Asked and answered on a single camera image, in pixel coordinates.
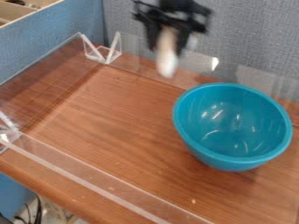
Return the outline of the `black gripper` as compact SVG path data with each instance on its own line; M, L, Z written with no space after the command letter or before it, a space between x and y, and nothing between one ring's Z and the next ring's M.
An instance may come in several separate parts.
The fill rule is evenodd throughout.
M176 29L175 52L180 56L192 32L207 33L209 29L212 9L195 0L132 0L133 18L145 27L148 49L156 47L160 26Z

